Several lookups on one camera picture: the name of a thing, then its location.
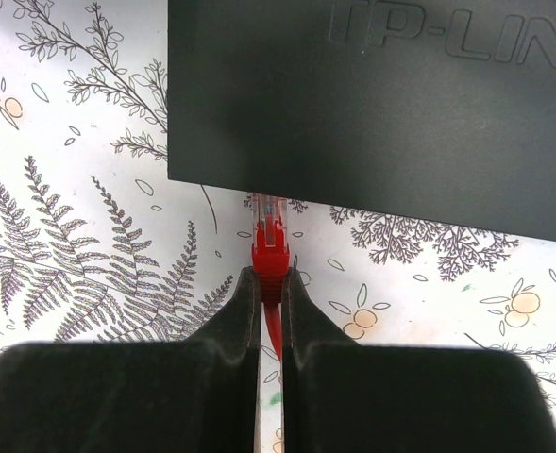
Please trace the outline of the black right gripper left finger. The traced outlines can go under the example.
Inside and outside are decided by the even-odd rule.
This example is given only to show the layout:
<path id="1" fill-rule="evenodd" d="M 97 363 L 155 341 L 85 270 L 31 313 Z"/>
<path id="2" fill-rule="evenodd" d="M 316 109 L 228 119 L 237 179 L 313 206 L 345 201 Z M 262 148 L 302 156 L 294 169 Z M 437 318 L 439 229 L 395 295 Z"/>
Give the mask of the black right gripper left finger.
<path id="1" fill-rule="evenodd" d="M 0 452 L 255 452 L 261 288 L 240 273 L 189 338 L 0 355 Z"/>

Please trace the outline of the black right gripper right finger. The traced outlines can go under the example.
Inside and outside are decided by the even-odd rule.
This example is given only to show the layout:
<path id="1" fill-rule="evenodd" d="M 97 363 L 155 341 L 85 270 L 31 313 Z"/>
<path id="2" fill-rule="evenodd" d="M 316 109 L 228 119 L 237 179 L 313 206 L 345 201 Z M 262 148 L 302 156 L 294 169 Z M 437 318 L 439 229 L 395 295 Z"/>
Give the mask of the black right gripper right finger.
<path id="1" fill-rule="evenodd" d="M 530 368 L 500 351 L 361 345 L 310 299 L 282 288 L 287 452 L 556 452 Z"/>

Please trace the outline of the black network switch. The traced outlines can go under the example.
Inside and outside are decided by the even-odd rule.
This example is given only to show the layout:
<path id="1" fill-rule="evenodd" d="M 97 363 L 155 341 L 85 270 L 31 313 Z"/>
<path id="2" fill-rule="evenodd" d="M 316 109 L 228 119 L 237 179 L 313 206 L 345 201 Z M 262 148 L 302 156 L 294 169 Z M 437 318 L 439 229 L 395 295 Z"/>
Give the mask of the black network switch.
<path id="1" fill-rule="evenodd" d="M 556 241 L 556 1 L 172 1 L 173 180 Z"/>

